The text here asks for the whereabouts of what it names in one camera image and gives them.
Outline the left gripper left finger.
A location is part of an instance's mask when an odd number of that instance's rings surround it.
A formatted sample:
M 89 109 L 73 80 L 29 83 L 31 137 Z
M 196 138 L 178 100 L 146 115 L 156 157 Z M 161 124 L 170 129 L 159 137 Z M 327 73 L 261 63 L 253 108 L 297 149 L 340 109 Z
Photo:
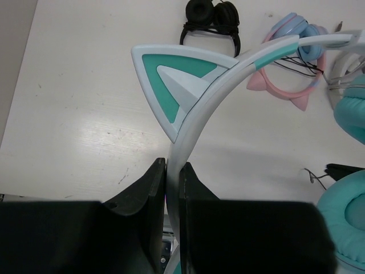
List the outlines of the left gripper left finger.
M 159 273 L 165 159 L 106 202 L 1 203 L 2 273 Z

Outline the teal cat-ear headphones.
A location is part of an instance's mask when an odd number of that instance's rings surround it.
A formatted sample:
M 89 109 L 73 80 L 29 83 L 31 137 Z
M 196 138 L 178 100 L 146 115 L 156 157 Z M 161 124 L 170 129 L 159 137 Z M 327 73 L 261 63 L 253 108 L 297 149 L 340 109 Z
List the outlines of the teal cat-ear headphones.
M 364 31 L 349 30 L 302 38 L 271 38 L 255 50 L 231 58 L 187 46 L 139 45 L 132 51 L 137 77 L 148 104 L 171 141 L 167 160 L 167 210 L 182 237 L 178 174 L 220 103 L 247 77 L 305 46 L 364 54 Z

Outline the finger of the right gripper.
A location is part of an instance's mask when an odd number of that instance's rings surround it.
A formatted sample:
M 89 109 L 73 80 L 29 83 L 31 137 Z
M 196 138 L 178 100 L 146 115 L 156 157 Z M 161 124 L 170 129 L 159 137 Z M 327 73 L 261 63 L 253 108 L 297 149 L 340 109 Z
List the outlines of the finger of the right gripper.
M 330 163 L 326 165 L 325 173 L 332 179 L 342 179 L 362 170 L 364 170 L 364 168 Z

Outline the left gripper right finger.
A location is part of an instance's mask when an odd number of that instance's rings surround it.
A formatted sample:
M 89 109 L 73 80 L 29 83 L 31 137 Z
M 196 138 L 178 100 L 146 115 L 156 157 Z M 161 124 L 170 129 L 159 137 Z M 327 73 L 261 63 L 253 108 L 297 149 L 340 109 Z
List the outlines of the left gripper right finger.
M 335 247 L 315 205 L 221 200 L 187 163 L 179 174 L 182 273 L 335 273 Z

